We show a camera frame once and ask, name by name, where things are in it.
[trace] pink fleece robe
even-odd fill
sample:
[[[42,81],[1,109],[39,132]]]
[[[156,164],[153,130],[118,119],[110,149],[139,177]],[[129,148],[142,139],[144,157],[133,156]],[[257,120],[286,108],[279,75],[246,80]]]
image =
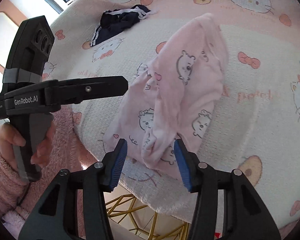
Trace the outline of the pink fleece robe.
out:
[[[85,149],[74,133],[71,108],[63,106],[54,114],[56,133],[48,166],[42,169],[42,178],[30,185],[29,191],[20,206],[27,184],[21,181],[18,173],[6,163],[0,154],[0,218],[6,221],[6,228],[17,238],[18,234],[46,187],[63,168],[70,171],[82,170],[82,165],[90,166],[95,158]],[[78,194],[79,234],[84,236],[82,192]]]

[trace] silver bolt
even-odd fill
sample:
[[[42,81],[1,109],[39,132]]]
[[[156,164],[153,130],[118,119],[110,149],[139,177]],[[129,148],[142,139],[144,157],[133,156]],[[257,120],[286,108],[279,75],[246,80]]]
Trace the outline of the silver bolt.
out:
[[[97,162],[97,163],[94,164],[94,167],[95,167],[96,169],[100,169],[100,168],[103,167],[103,163],[102,163],[102,162]]]
[[[60,172],[59,172],[59,174],[60,174],[60,176],[66,176],[67,174],[68,174],[68,170],[67,169],[62,169]]]
[[[201,169],[205,169],[205,168],[208,167],[208,164],[207,163],[199,163],[198,167],[201,168]]]
[[[87,93],[91,92],[91,87],[90,86],[86,86],[84,89]]]
[[[239,169],[235,169],[235,170],[233,171],[233,173],[234,173],[234,175],[236,175],[236,176],[240,176],[240,175],[242,174],[242,171],[240,171]]]

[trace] window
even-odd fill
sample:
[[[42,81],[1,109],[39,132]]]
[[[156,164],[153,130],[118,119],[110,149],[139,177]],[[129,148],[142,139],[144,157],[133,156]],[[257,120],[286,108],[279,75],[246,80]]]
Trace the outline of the window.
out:
[[[0,65],[5,67],[18,26],[3,12],[0,12]]]

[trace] crumpled pink clothing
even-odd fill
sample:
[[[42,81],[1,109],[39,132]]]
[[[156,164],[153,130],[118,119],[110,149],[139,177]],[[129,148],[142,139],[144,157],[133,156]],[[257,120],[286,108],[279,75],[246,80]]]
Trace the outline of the crumpled pink clothing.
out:
[[[228,50],[212,14],[191,20],[142,63],[103,141],[128,141],[128,156],[180,179],[173,144],[197,152],[223,91]]]

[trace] pink fuzzy sleeve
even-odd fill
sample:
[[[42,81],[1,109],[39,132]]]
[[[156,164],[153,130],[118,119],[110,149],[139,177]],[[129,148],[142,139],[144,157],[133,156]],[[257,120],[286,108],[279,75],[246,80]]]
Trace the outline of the pink fuzzy sleeve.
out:
[[[0,218],[16,207],[26,185],[0,154]]]

